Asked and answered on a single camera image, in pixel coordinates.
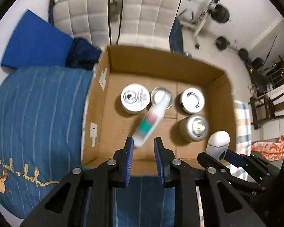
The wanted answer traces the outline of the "white tube with green label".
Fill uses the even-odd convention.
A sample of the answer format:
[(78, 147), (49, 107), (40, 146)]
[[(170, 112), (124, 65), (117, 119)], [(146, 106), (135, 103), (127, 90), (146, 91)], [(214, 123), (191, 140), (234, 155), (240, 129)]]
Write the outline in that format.
[(152, 105), (140, 122), (138, 128), (134, 132), (132, 138), (134, 139), (134, 148), (141, 148), (151, 133), (156, 129), (158, 124), (164, 118), (166, 107), (170, 100), (169, 93), (166, 93), (162, 99), (162, 101), (157, 105)]

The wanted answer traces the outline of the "plaid checkered blanket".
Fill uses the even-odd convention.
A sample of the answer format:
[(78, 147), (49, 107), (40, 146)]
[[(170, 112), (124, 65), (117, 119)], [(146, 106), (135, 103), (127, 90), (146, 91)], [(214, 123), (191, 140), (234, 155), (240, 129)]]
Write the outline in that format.
[[(236, 116), (236, 153), (250, 155), (251, 153), (251, 121), (247, 103), (234, 101)], [(237, 168), (223, 160), (222, 164), (230, 169), (231, 175), (247, 181), (248, 174), (243, 168)]]

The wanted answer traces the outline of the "orange floral cloth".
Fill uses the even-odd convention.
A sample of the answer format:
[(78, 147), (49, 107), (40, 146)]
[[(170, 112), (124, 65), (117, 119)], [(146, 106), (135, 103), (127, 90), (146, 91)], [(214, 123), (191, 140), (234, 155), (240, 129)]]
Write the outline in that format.
[(277, 142), (258, 141), (251, 146), (251, 150), (258, 152), (267, 161), (277, 161), (284, 158), (284, 133)]

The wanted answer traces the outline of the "silver jar with gold emblem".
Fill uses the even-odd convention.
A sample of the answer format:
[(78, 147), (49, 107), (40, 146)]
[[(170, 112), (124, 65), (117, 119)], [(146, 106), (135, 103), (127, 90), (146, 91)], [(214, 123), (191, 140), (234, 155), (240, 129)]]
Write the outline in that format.
[(186, 142), (204, 140), (208, 134), (208, 122), (202, 115), (190, 115), (179, 122), (179, 132)]

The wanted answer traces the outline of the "white round jar printed lid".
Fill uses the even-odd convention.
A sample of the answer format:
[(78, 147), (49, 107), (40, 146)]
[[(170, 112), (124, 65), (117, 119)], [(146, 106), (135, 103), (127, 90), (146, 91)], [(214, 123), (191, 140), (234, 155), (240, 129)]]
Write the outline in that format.
[(120, 100), (123, 109), (130, 114), (138, 114), (148, 107), (150, 93), (141, 84), (129, 84), (122, 90)]

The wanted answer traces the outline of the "open silver tin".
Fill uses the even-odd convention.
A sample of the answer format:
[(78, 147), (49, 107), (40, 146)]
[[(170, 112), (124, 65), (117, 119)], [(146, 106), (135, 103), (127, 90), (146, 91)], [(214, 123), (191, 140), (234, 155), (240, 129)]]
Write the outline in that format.
[(166, 110), (170, 109), (173, 106), (173, 103), (174, 103), (173, 94), (169, 89), (167, 89), (164, 86), (157, 86), (152, 90), (152, 92), (150, 94), (150, 99), (151, 99), (152, 105), (159, 104), (162, 101), (162, 99), (163, 99), (163, 97), (166, 93), (169, 93), (169, 95), (170, 95), (170, 100), (168, 102)]

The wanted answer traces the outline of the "brown cardboard box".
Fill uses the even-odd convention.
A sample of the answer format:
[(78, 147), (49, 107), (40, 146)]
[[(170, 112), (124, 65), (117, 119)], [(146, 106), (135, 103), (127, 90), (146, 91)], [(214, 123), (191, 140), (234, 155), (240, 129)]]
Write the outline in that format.
[(236, 119), (225, 71), (197, 59), (149, 48), (109, 46), (86, 100), (83, 166), (95, 168), (133, 138), (131, 173), (156, 175), (154, 140), (198, 167), (197, 156), (217, 131), (236, 149)]

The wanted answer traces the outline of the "dark wooden chair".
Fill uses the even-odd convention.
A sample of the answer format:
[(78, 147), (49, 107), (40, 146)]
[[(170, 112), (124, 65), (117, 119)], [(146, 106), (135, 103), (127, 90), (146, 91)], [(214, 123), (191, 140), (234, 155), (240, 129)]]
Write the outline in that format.
[[(277, 112), (284, 110), (284, 101), (274, 104), (274, 102), (281, 97), (284, 97), (284, 92), (273, 99), (271, 99), (267, 94), (264, 94), (257, 98), (250, 98), (249, 104), (251, 105), (253, 118), (253, 122), (251, 124), (253, 125), (255, 130), (258, 130), (261, 127), (261, 124), (264, 124), (271, 120), (284, 118), (284, 115), (276, 115)], [(258, 118), (257, 109), (262, 106), (264, 106), (265, 117)]]

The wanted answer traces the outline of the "dark blue cloth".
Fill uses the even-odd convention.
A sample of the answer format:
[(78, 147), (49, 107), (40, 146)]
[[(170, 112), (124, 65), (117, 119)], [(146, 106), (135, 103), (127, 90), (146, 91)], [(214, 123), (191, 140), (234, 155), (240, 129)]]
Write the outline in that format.
[(66, 67), (93, 70), (102, 51), (82, 37), (74, 38), (66, 57)]

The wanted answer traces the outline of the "black dumbbell on floor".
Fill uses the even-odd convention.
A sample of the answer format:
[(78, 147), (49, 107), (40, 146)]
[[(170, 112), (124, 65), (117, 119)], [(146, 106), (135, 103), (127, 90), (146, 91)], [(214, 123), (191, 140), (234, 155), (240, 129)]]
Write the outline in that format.
[[(215, 40), (215, 46), (217, 47), (218, 50), (224, 51), (228, 48), (230, 45), (230, 42), (223, 36), (219, 36)], [(248, 51), (245, 48), (241, 48), (237, 50), (237, 54), (239, 58), (243, 61), (246, 61), (248, 59)]]

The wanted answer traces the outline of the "right white quilted chair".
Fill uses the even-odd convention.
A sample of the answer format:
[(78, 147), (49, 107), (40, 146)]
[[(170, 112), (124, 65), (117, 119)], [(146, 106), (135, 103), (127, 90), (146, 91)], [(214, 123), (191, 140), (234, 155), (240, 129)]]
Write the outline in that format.
[(169, 37), (181, 2), (122, 0), (117, 44), (169, 52)]

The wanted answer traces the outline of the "white quilted chair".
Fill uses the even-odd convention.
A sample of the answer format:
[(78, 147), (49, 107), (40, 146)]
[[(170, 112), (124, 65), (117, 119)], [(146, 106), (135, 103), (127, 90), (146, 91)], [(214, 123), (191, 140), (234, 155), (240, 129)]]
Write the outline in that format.
[(117, 44), (169, 52), (169, 37), (181, 2), (122, 0)]
[(111, 44), (109, 0), (60, 0), (53, 6), (54, 26), (72, 38), (84, 38), (92, 46)]

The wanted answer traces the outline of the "left white quilted chair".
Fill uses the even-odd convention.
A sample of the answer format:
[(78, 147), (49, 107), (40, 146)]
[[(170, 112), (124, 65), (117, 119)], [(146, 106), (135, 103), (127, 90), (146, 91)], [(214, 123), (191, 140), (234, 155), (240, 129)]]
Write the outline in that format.
[(54, 26), (72, 38), (84, 38), (92, 46), (111, 44), (109, 0), (60, 0), (53, 6)]

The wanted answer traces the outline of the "blue foam mat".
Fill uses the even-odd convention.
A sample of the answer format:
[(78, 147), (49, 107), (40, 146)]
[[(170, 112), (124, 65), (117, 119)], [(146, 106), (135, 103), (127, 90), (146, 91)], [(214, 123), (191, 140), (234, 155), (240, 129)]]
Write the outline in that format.
[(9, 39), (1, 65), (12, 69), (64, 66), (72, 42), (72, 37), (27, 10)]

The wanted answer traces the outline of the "white weight bench rack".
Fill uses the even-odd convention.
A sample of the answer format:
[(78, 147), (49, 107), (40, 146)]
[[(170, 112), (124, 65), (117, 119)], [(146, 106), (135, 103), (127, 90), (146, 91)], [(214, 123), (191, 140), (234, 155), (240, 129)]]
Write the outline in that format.
[(194, 14), (192, 12), (192, 17), (190, 20), (184, 18), (184, 13), (187, 9), (184, 9), (178, 16), (177, 19), (179, 23), (193, 32), (193, 36), (196, 37), (200, 33), (207, 19), (212, 18), (214, 21), (225, 24), (230, 19), (229, 10), (220, 4), (221, 0), (211, 0), (205, 9), (200, 13), (197, 19), (194, 19)]

